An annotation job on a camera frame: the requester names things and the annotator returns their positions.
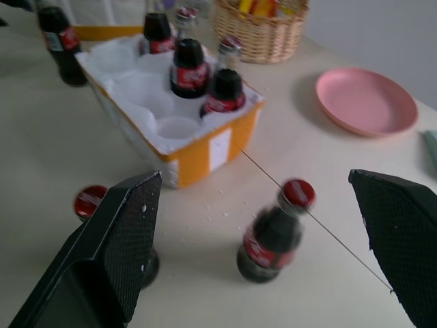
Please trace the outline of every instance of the white foam insert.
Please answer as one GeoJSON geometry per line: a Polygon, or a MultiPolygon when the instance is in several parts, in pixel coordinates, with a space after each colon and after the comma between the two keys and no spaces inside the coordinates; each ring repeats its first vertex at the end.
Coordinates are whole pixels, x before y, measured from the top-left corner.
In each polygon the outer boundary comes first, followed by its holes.
{"type": "MultiPolygon", "coordinates": [[[[209,132],[250,111],[263,97],[244,85],[246,103],[233,113],[199,116],[205,96],[183,99],[170,90],[169,68],[173,52],[143,55],[138,52],[142,35],[119,38],[77,54],[82,67],[103,87],[140,133],[161,154],[171,154],[209,132]]],[[[215,58],[204,49],[214,72],[215,58]]]]}

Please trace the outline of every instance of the wicker basket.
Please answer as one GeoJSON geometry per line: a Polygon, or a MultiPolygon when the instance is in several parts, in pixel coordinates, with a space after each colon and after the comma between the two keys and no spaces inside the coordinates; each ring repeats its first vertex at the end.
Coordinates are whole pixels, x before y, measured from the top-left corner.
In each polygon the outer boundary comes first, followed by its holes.
{"type": "Polygon", "coordinates": [[[215,0],[213,24],[218,38],[227,34],[242,42],[242,61],[258,64],[284,62],[296,50],[308,12],[308,0],[280,0],[292,8],[287,18],[259,17],[238,9],[240,0],[215,0]]]}

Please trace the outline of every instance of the white table surface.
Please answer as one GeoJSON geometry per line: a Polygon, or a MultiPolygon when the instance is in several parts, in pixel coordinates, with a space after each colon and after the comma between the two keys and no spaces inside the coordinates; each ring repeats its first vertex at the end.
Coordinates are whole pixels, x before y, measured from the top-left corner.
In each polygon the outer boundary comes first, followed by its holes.
{"type": "MultiPolygon", "coordinates": [[[[61,82],[29,31],[0,29],[1,327],[79,226],[71,208],[75,193],[148,170],[91,90],[61,82]]],[[[129,327],[412,327],[368,251],[347,179],[350,169],[363,168],[437,190],[417,134],[437,128],[437,112],[419,103],[417,127],[389,139],[341,130],[319,112],[313,84],[319,73],[344,65],[305,39],[288,63],[243,68],[268,97],[246,153],[277,182],[298,176],[318,193],[317,221],[304,218],[292,266],[261,286],[245,282],[236,268],[252,214],[277,192],[265,172],[239,156],[192,187],[163,189],[155,237],[160,273],[140,294],[129,327]]]]}

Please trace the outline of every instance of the green object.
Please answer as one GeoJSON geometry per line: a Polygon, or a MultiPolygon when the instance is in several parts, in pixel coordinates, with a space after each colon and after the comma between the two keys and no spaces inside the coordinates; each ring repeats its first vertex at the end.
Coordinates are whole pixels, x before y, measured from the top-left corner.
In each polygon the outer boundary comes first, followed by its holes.
{"type": "Polygon", "coordinates": [[[434,167],[437,169],[437,131],[426,131],[424,135],[434,167]]]}

